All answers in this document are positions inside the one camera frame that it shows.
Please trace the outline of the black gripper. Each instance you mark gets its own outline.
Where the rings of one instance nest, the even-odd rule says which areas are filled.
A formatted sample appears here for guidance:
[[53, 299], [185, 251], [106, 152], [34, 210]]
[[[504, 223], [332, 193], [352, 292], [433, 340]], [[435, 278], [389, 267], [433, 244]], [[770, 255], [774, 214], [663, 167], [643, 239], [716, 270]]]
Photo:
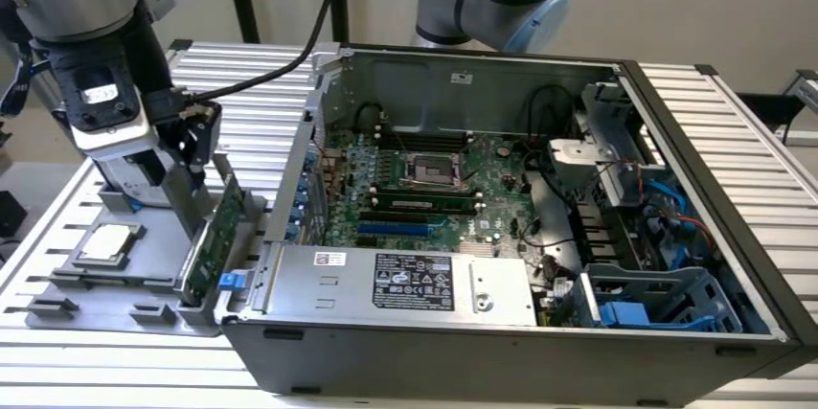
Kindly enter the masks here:
[[193, 102], [170, 81], [164, 49], [148, 21], [132, 21], [122, 33], [122, 47], [133, 84], [160, 146], [174, 163], [201, 170], [216, 148], [221, 107]]

